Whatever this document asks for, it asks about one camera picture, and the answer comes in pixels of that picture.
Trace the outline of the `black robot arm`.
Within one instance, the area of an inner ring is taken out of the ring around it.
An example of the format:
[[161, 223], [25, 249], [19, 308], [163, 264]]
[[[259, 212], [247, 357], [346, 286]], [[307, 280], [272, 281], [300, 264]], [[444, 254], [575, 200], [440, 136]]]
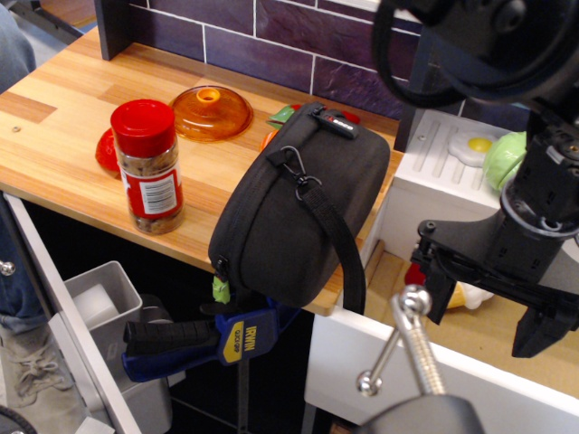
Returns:
[[[432, 34], [449, 87], [422, 94], [393, 78], [394, 14]], [[533, 357], [578, 327], [578, 265], [563, 249], [578, 233], [578, 4], [575, 1], [383, 1], [372, 33], [376, 69], [420, 109], [463, 99], [529, 108], [527, 151], [500, 208], [477, 222], [424, 221], [412, 260], [440, 322], [457, 282], [527, 307], [512, 354]]]

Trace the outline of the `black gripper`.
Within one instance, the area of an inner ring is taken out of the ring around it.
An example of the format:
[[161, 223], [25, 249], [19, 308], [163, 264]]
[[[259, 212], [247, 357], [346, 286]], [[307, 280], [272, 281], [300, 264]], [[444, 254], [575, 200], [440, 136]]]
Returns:
[[426, 220], [412, 260], [426, 275], [428, 317], [439, 325], [457, 282], [528, 307], [517, 323], [512, 356], [532, 358], [571, 330], [578, 309], [578, 267], [563, 245], [578, 233], [578, 201], [504, 198], [475, 222]]

